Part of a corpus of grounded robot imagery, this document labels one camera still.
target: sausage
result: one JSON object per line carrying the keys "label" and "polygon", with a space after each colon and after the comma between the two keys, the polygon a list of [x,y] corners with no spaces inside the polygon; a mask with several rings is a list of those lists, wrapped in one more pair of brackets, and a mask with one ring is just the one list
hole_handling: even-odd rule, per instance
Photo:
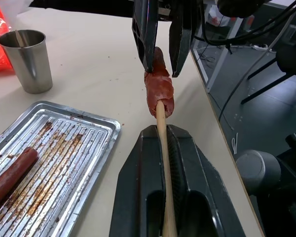
{"label": "sausage", "polygon": [[0,175],[0,202],[36,160],[37,151],[27,147],[15,162]]}
{"label": "sausage", "polygon": [[174,110],[174,89],[172,81],[163,59],[163,53],[159,47],[154,49],[152,73],[145,72],[144,81],[147,90],[147,104],[151,115],[156,117],[156,106],[158,100],[164,104],[166,118],[169,117]]}

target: wooden skewer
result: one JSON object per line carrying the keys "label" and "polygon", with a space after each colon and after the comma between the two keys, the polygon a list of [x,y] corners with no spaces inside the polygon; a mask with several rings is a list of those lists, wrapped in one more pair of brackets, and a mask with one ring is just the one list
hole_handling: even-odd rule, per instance
{"label": "wooden skewer", "polygon": [[24,47],[23,39],[17,30],[15,30],[15,36],[16,36],[16,40],[18,41],[20,48],[23,48]]}
{"label": "wooden skewer", "polygon": [[158,128],[159,138],[160,138],[161,147],[162,147],[164,177],[166,182],[166,206],[165,206],[165,212],[164,212],[162,237],[177,237],[178,233],[177,233],[176,219],[175,219],[174,206],[173,206],[166,115],[164,111],[164,105],[161,100],[158,101],[156,113],[157,113],[157,116],[156,116],[157,128]]}

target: office chair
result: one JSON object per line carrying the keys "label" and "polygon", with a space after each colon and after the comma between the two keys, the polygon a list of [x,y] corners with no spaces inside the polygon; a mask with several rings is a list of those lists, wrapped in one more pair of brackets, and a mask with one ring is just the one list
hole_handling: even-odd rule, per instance
{"label": "office chair", "polygon": [[281,78],[277,79],[276,81],[272,82],[271,84],[265,86],[261,90],[253,93],[252,95],[248,96],[244,100],[241,101],[241,104],[245,104],[248,101],[256,98],[258,95],[266,92],[267,90],[271,89],[272,87],[278,85],[279,83],[285,81],[286,79],[290,78],[291,76],[296,75],[296,44],[293,46],[284,46],[281,47],[277,52],[274,59],[266,63],[264,66],[260,67],[258,70],[250,74],[247,80],[251,79],[258,73],[262,72],[264,69],[272,65],[273,63],[277,62],[278,67],[284,73],[286,73]]}

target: stainless steel cup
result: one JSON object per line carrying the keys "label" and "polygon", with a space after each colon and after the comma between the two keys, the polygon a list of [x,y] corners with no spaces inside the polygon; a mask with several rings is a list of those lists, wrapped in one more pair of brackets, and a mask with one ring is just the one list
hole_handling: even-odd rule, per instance
{"label": "stainless steel cup", "polygon": [[48,91],[53,86],[46,49],[46,36],[39,31],[20,30],[24,47],[20,47],[14,31],[0,36],[0,45],[23,87],[31,94]]}

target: metal tray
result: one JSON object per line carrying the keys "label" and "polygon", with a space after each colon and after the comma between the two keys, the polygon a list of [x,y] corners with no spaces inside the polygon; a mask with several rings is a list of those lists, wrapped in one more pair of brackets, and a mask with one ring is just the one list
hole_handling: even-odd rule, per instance
{"label": "metal tray", "polygon": [[28,146],[39,157],[0,205],[0,237],[68,236],[120,129],[66,106],[31,105],[0,136],[0,174]]}

